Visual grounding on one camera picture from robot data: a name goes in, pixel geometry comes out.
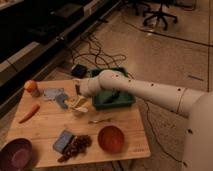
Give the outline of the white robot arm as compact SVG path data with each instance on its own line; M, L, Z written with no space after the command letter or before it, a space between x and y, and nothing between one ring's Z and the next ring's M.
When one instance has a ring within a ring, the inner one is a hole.
M84 97L124 91L188 118L181 171L213 171L213 91L130 79L109 69L79 79L77 86Z

